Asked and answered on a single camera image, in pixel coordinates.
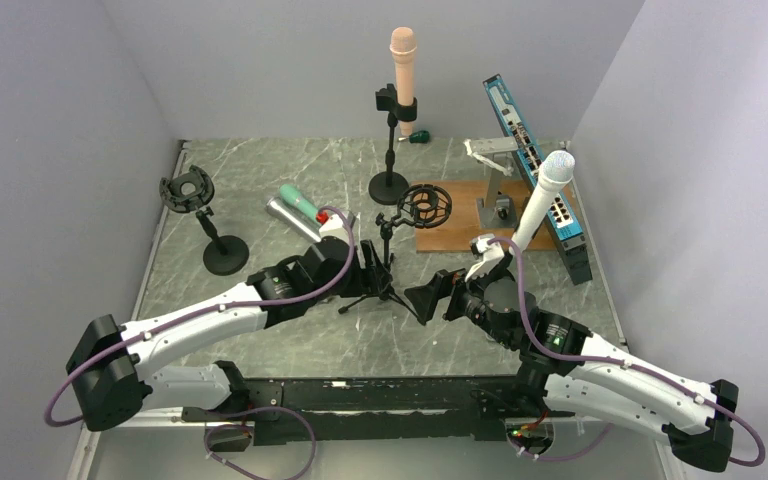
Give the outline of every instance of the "microphone stand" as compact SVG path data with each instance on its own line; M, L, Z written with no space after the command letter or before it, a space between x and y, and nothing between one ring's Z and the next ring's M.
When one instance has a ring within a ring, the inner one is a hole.
M190 191L185 191L185 187L189 187ZM196 212L202 230L210 237L210 243L202 254L204 267L214 275L231 275L239 272L248 262L249 247L234 235L219 236L209 218L213 210L207 206L215 192L210 176L195 165L191 165L187 173L171 180L160 180L160 198L169 210L175 213Z
M381 240L384 241L384 261L378 258L372 241L361 240L360 247L365 261L361 284L365 287L365 293L352 303L340 307L337 313L342 315L364 300L378 298L405 307L411 315L419 319L416 312L393 287L392 269L395 256L390 253L390 239L393 238L393 229L400 225L420 229L442 225L452 215L452 197L446 190L434 185L414 185L402 192L396 201L396 208L396 214L389 220L384 219L383 213L375 217L375 224L378 225ZM402 214L407 214L407 218L402 217Z
M388 112L387 126L390 127L390 143L384 156L384 164L387 168L369 181L369 196L380 205L395 205L409 187L405 177L393 171L393 165L396 163L396 151L393 150L396 125L400 121L416 120L416 98L413 99L413 105L409 107L400 105L396 87L388 83L386 88L375 92L375 107L379 112Z

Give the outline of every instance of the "white wall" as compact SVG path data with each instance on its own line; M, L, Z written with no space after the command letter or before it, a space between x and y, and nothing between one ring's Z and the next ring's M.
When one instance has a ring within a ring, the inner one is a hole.
M0 2L0 479L65 475L78 429L43 408L87 322L130 314L175 148L100 2Z
M573 146L630 345L737 383L768 447L768 2L647 1Z
M418 41L419 126L498 136L501 73L535 134L569 138L643 0L104 0L181 138L375 136L393 28Z

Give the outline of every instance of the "teal microphone handle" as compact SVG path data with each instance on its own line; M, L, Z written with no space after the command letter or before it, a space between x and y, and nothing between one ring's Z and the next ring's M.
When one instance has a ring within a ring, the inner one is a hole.
M295 207L298 211L302 212L304 216L310 218L316 225L319 225L319 222L316 221L316 214L319 212L319 209L316 208L316 205L311 203L310 200L306 199L295 185L285 183L278 189L278 193L281 194L281 199L283 199L287 205Z

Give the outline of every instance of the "marble table surface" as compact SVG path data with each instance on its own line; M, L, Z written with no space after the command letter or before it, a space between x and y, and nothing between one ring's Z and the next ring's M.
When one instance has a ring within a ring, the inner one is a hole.
M139 318L151 318L217 295L265 266L309 245L264 210L266 199L284 183L294 183L316 205L348 208L358 215L355 234L372 239L381 254L375 215L393 207L374 203L367 183L383 168L385 139L302 138L222 139L185 145L183 170L203 168L216 186L210 203L220 234L244 239L251 258L243 270L228 277L211 275L202 265L208 239L192 214L170 212L151 267ZM467 157L461 139L435 138L425 145L400 143L396 171L409 181L483 178L484 167ZM468 267L469 253L417 253L414 232L397 228L394 284L407 287L428 282L439 269ZM601 275L590 256L593 280L574 286L554 251L526 253L527 290L538 304L581 322L617 343ZM308 310L299 319L260 332L215 343L181 358L177 365L201 366L216 360L234 361L248 377L351 377L410 375L494 375L515 373L517 354L487 340L466 319L440 318L448 300L440 302L435 319L421 326L403 307L367 300L344 315L333 299Z

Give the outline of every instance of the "white microphone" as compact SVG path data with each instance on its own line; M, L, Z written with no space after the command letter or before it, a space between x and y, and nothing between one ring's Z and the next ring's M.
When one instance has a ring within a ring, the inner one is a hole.
M413 59L416 56L416 37L408 27L393 30L390 37L390 52L396 63L396 92L399 105L413 105ZM413 122L399 122L402 136L413 133Z
M546 218L546 213L555 201L555 196L572 180L573 167L575 167L575 158L563 150L550 153L546 161L540 165L537 173L537 187L531 193L525 211L522 212L519 227L514 232L514 243L522 251L528 247L528 243L540 227L540 222Z

